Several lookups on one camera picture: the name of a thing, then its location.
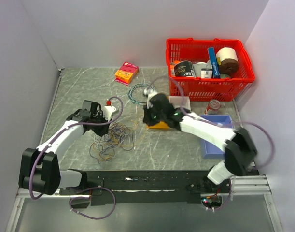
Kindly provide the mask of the aluminium rail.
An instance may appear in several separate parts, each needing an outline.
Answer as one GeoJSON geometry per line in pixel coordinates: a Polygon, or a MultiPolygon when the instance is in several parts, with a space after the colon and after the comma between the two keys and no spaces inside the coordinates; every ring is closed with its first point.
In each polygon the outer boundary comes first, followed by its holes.
{"type": "MultiPolygon", "coordinates": [[[[237,195],[271,195],[269,183],[265,175],[260,176],[243,176],[234,177],[231,179],[232,193],[231,196],[237,195]]],[[[127,192],[127,193],[142,193],[147,190],[113,190],[112,192],[127,192]]],[[[66,197],[78,197],[82,194],[76,194],[73,190],[58,189],[53,195],[44,194],[41,198],[66,198],[66,197]]],[[[17,199],[28,198],[30,199],[29,190],[19,189],[16,194],[17,199]]]]}

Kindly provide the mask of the red plastic shopping basket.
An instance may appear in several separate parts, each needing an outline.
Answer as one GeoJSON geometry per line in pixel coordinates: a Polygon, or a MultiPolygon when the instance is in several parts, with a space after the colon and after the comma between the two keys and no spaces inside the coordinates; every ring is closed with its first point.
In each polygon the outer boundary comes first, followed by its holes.
{"type": "Polygon", "coordinates": [[[191,101],[229,102],[255,80],[240,40],[169,38],[166,64],[170,95],[191,101]]]}

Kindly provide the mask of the black labelled can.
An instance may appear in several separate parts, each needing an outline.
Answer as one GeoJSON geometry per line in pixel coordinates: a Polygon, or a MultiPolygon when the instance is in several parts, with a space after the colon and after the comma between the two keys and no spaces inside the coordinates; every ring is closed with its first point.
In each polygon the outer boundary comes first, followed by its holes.
{"type": "Polygon", "coordinates": [[[174,66],[176,77],[196,77],[193,63],[190,61],[180,61],[174,66]]]}

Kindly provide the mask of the pink orange small box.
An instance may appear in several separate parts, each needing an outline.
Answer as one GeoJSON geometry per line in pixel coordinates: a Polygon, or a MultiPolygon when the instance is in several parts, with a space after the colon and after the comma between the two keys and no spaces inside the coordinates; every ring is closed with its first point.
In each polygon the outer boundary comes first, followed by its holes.
{"type": "Polygon", "coordinates": [[[115,81],[128,86],[132,79],[137,75],[139,67],[129,62],[124,62],[123,65],[115,73],[115,81]]]}

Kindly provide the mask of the red soda can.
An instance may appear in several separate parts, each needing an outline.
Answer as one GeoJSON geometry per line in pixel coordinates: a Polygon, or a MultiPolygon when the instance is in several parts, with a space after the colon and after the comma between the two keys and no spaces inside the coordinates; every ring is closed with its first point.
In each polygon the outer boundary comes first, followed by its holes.
{"type": "Polygon", "coordinates": [[[221,108],[221,103],[216,100],[216,99],[212,99],[209,101],[204,114],[206,115],[215,115],[218,113],[219,109],[221,108]]]}

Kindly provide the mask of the white labelled container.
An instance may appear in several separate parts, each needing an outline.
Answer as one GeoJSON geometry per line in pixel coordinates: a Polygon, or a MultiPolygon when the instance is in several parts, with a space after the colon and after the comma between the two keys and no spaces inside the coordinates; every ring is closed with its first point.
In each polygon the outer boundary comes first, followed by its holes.
{"type": "Polygon", "coordinates": [[[197,78],[211,79],[212,78],[212,66],[205,62],[197,62],[193,64],[194,71],[197,78]]]}

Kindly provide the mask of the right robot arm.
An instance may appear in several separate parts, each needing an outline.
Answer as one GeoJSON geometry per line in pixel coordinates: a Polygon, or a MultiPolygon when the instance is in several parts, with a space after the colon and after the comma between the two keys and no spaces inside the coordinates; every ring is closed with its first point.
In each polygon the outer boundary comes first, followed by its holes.
{"type": "Polygon", "coordinates": [[[211,168],[203,182],[206,191],[215,192],[225,180],[246,175],[257,149],[245,128],[220,126],[183,107],[176,108],[165,94],[155,90],[146,89],[144,96],[147,98],[143,107],[145,124],[154,126],[164,122],[170,128],[195,135],[224,152],[224,160],[211,168]]]}

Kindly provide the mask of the yellow plastic bin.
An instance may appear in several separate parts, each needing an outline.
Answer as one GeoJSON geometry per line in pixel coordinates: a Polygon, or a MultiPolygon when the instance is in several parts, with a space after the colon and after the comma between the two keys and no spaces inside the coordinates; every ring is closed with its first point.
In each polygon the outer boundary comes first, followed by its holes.
{"type": "Polygon", "coordinates": [[[153,126],[148,126],[147,125],[147,128],[149,128],[149,129],[160,129],[160,130],[162,130],[162,129],[170,129],[170,127],[163,121],[160,121],[159,123],[157,123],[157,124],[155,124],[153,126]]]}

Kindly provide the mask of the blue plastic tray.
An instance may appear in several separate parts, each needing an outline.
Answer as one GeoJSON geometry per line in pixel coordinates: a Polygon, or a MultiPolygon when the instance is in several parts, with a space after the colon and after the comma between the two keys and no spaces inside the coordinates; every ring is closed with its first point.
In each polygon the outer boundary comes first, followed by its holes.
{"type": "MultiPolygon", "coordinates": [[[[221,123],[225,127],[233,128],[232,125],[232,118],[230,115],[200,115],[203,119],[206,119],[213,123],[221,123]]],[[[225,156],[225,153],[213,145],[212,143],[200,140],[201,143],[201,151],[202,151],[202,157],[204,159],[223,159],[225,156]]]]}

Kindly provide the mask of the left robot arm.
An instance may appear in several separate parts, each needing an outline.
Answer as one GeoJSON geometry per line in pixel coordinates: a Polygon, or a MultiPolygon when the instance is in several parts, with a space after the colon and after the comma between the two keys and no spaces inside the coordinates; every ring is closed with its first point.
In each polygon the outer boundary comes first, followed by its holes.
{"type": "Polygon", "coordinates": [[[86,131],[92,130],[98,136],[107,134],[109,122],[118,112],[110,104],[101,106],[85,100],[50,139],[37,148],[27,148],[23,152],[19,187],[46,195],[66,187],[71,187],[77,194],[85,193],[88,188],[86,174],[78,170],[60,170],[59,160],[86,131]]]}

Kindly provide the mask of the blue tall box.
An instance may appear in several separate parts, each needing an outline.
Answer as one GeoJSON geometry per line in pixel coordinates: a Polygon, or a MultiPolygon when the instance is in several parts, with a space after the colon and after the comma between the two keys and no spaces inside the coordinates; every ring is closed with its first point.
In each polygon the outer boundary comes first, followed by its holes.
{"type": "Polygon", "coordinates": [[[217,58],[213,47],[207,49],[209,60],[212,66],[212,75],[214,79],[220,79],[220,72],[218,68],[217,58]]]}

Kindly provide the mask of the white paper roll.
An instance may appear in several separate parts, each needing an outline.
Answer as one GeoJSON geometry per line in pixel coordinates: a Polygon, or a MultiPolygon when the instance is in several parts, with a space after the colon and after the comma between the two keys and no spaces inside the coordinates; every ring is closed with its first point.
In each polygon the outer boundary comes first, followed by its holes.
{"type": "Polygon", "coordinates": [[[238,62],[238,57],[237,57],[235,49],[230,47],[224,47],[220,49],[216,53],[216,59],[219,65],[221,65],[221,63],[227,59],[232,59],[238,62]]]}

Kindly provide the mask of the white plastic bin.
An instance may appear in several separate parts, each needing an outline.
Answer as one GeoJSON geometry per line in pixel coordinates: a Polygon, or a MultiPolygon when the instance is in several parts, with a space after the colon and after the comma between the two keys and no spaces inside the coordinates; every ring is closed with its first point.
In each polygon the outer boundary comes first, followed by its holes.
{"type": "Polygon", "coordinates": [[[188,96],[168,96],[168,100],[174,108],[182,107],[186,110],[191,111],[191,104],[188,96]]]}

